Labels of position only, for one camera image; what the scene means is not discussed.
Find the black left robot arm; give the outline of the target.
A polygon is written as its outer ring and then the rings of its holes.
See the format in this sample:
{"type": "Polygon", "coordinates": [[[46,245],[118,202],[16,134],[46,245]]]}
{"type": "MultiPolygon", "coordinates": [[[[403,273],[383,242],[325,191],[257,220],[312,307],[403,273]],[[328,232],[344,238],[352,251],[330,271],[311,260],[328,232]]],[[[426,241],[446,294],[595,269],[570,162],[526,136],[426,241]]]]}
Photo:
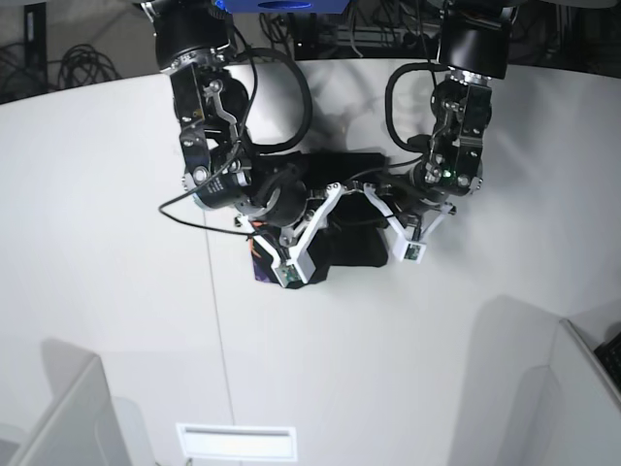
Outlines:
{"type": "Polygon", "coordinates": [[[346,180],[350,186],[368,184],[378,196],[393,200],[375,224],[411,216],[417,238],[429,211],[452,215],[452,196],[462,197],[482,184],[483,136],[492,116],[493,79],[507,73],[514,1],[445,1],[435,61],[398,68],[384,92],[384,113],[391,140],[415,158],[405,163],[363,170],[346,180]],[[415,71],[443,72],[434,83],[430,108],[436,120],[430,134],[403,140],[394,125],[394,90],[398,80],[415,71]]]}

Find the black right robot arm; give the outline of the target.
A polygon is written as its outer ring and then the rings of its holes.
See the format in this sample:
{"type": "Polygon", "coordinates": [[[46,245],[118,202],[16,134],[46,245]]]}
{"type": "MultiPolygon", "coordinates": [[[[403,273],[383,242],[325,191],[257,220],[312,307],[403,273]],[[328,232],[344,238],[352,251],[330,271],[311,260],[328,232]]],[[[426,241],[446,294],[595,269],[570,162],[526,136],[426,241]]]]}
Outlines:
{"type": "Polygon", "coordinates": [[[319,205],[311,194],[342,181],[349,155],[299,152],[311,128],[312,97],[295,61],[272,49],[251,47],[225,10],[212,1],[146,1],[141,9],[155,34],[156,59],[171,81],[185,163],[185,194],[204,210],[235,208],[250,222],[242,237],[265,241],[284,261],[285,229],[310,229],[308,212],[319,205]],[[234,79],[228,65],[272,58],[288,69],[300,88],[302,121],[282,143],[252,141],[246,126],[258,89],[234,79]]]}

